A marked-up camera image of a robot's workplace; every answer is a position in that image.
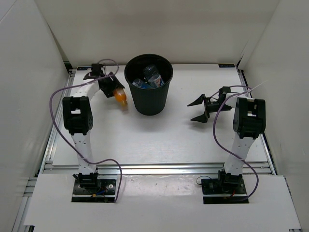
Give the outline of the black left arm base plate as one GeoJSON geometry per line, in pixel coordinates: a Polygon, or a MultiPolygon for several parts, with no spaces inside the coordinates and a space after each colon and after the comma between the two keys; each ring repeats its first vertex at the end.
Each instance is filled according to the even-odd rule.
{"type": "Polygon", "coordinates": [[[75,176],[72,190],[72,203],[113,203],[116,197],[117,179],[98,178],[97,183],[80,184],[75,176]]]}

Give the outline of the clear bottle with printed label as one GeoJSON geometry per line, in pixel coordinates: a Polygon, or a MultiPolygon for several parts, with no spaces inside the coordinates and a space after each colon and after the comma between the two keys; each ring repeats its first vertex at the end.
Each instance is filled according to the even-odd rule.
{"type": "Polygon", "coordinates": [[[153,64],[146,66],[143,69],[143,74],[152,88],[161,87],[165,83],[159,70],[153,64]]]}

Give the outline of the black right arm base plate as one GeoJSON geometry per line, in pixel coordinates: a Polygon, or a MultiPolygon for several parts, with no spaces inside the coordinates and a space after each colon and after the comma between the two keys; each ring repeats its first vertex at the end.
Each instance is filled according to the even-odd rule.
{"type": "Polygon", "coordinates": [[[247,191],[242,179],[238,187],[222,187],[219,180],[206,175],[199,176],[196,183],[202,187],[203,204],[247,204],[247,191]]]}

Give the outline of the orange plastic bottle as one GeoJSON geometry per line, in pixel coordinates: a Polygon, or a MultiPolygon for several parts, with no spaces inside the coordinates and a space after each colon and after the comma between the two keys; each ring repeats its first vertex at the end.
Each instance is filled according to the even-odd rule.
{"type": "Polygon", "coordinates": [[[113,95],[122,107],[127,106],[126,94],[123,88],[117,88],[113,91],[113,95]]]}

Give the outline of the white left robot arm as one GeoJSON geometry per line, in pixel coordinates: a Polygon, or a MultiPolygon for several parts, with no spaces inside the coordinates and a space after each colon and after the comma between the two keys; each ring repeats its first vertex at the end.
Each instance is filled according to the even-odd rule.
{"type": "Polygon", "coordinates": [[[127,101],[124,88],[113,72],[104,77],[87,74],[84,77],[84,85],[72,96],[64,97],[62,100],[64,127],[78,151],[79,173],[75,178],[80,187],[90,193],[97,193],[101,188],[90,143],[90,131],[94,124],[90,101],[101,90],[107,98],[114,97],[120,106],[125,108],[127,101]]]}

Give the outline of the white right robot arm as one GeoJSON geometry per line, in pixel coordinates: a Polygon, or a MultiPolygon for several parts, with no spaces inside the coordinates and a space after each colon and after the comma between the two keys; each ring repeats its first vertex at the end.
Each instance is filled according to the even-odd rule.
{"type": "Polygon", "coordinates": [[[235,133],[231,150],[219,145],[229,153],[222,170],[218,172],[217,188],[222,193],[228,193],[240,186],[243,165],[251,145],[264,133],[266,128],[266,102],[263,99],[247,98],[241,93],[223,92],[217,101],[202,94],[188,106],[204,104],[204,113],[191,120],[201,123],[208,122],[210,113],[216,113],[213,122],[213,135],[219,113],[234,109],[233,130],[235,133]]]}

